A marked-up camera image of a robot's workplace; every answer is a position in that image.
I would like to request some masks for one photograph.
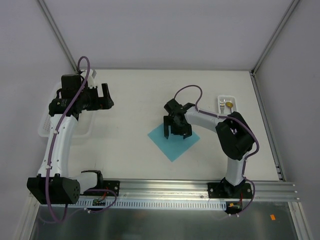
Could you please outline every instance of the white wall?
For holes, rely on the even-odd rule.
[[[0,32],[0,238],[9,240],[44,155],[48,94],[71,69],[35,0],[2,1]]]
[[[93,67],[251,70],[292,0],[46,0]]]
[[[258,83],[289,181],[320,239],[320,1],[303,0],[258,71]]]

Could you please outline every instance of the black mounting plate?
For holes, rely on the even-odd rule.
[[[228,197],[226,193],[217,192],[215,189],[219,185],[219,182],[208,182],[208,196],[210,199],[240,199],[242,193],[242,199],[252,199],[252,189],[250,183],[245,183],[240,190],[232,197]]]
[[[114,191],[116,196],[119,196],[120,190],[120,181],[113,181],[113,180],[103,180],[103,187],[102,189],[108,188],[109,190]],[[97,196],[101,197],[104,193],[101,191],[85,191],[82,196]],[[114,195],[111,192],[106,193],[107,196],[113,197]]]

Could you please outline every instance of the blue square napkin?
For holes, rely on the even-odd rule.
[[[187,137],[186,139],[184,139],[183,136],[173,134],[170,134],[169,139],[166,139],[164,136],[163,124],[153,129],[148,136],[171,162],[180,157],[200,139],[194,131],[192,131],[192,136]]]

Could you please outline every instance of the white tray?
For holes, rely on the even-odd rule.
[[[93,87],[95,86],[95,81],[94,81],[94,77],[96,75],[96,71],[95,70],[90,70],[90,74],[88,77],[88,86],[89,87]],[[43,115],[40,121],[40,125],[38,128],[38,134],[41,137],[45,137],[48,138],[49,137],[49,133],[50,133],[50,115],[49,115],[49,104],[51,103],[51,101],[56,97],[57,94],[57,90],[61,88],[61,81],[58,82],[51,94],[50,97],[48,99],[48,103],[46,105],[45,110],[43,111]],[[101,87],[98,87],[98,94],[101,95]],[[92,128],[94,125],[94,121],[96,118],[96,114],[97,111],[82,111],[82,113],[79,116],[79,121],[78,124],[75,128],[74,134],[73,134],[73,138],[76,139],[80,139],[80,138],[88,138],[92,132]]]
[[[230,109],[227,106],[224,106],[224,110],[223,110],[223,112],[221,112],[221,108],[220,108],[221,101],[224,101],[225,103],[231,102],[233,104],[232,109]],[[230,95],[219,95],[218,96],[218,111],[220,114],[229,115],[232,112],[239,111],[239,109],[237,107],[238,107],[237,100],[234,96],[230,96]]]

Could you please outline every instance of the gray floor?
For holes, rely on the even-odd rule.
[[[55,209],[61,216],[63,208]],[[48,209],[41,216],[51,220]],[[62,224],[36,220],[32,240],[296,240],[287,203],[254,202],[237,217],[208,210],[110,209],[78,212]]]

